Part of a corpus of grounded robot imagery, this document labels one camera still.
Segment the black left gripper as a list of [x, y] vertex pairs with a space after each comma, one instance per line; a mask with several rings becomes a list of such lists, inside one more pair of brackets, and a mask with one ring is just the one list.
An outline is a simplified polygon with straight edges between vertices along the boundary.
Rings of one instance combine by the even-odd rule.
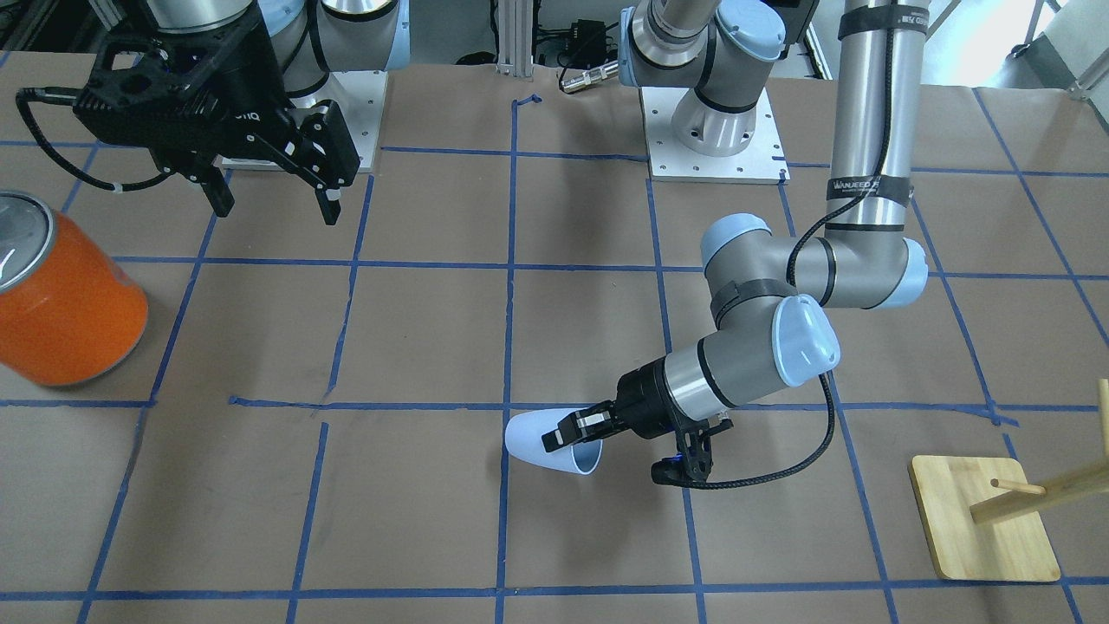
[[676, 431], [676, 415], [678, 406], [665, 380], [665, 358], [660, 358], [622, 375], [609, 407], [582, 408], [563, 416], [554, 430], [542, 434], [542, 446], [546, 452], [554, 452], [627, 430], [642, 439], [655, 439]]

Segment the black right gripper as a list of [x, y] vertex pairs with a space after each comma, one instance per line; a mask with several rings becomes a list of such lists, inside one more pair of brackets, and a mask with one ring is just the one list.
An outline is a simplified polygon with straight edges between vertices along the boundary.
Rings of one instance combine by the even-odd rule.
[[[73, 114], [108, 145], [147, 147], [169, 162], [201, 158], [197, 183], [218, 218], [228, 217], [235, 198], [224, 172], [210, 165], [211, 112], [218, 96], [243, 76], [281, 68], [261, 17], [186, 33], [155, 30], [147, 20], [124, 17], [110, 31], [94, 61]], [[340, 218], [340, 188], [318, 185], [315, 197], [325, 225]]]

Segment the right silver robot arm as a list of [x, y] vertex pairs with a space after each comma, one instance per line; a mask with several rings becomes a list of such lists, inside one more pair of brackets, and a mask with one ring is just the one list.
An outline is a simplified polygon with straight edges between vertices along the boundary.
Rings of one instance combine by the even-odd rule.
[[408, 63], [404, 1], [99, 1], [110, 25], [75, 117], [108, 145], [149, 150], [197, 183], [218, 217], [234, 198], [215, 161], [260, 158], [309, 185], [325, 224], [360, 158], [321, 89], [340, 72]]

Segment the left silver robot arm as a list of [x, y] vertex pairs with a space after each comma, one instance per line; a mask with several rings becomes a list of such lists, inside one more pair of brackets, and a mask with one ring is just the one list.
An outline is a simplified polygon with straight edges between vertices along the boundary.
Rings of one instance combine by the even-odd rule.
[[[641, 1], [620, 18], [620, 74], [633, 86], [686, 86], [673, 126], [688, 147], [745, 146], [788, 27], [764, 1]], [[714, 328], [619, 380], [613, 400], [557, 413], [538, 439], [561, 452], [625, 430], [643, 438], [702, 424], [840, 364], [827, 309], [904, 307], [928, 276], [905, 237], [927, 1], [847, 1], [840, 17], [834, 143], [824, 200], [807, 228], [776, 234], [736, 213], [701, 241]]]

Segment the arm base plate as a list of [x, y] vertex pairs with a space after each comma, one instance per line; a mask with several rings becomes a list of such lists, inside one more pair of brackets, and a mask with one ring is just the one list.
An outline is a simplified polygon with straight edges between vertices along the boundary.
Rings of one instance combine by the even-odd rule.
[[642, 86], [640, 98], [657, 181], [777, 185], [791, 180], [769, 91], [739, 114], [710, 109], [690, 88]]
[[380, 122], [381, 94], [357, 95], [332, 75], [305, 101], [288, 96], [277, 72], [236, 79], [210, 114], [211, 149], [232, 167], [281, 168], [316, 190], [346, 188], [369, 167], [366, 135]]

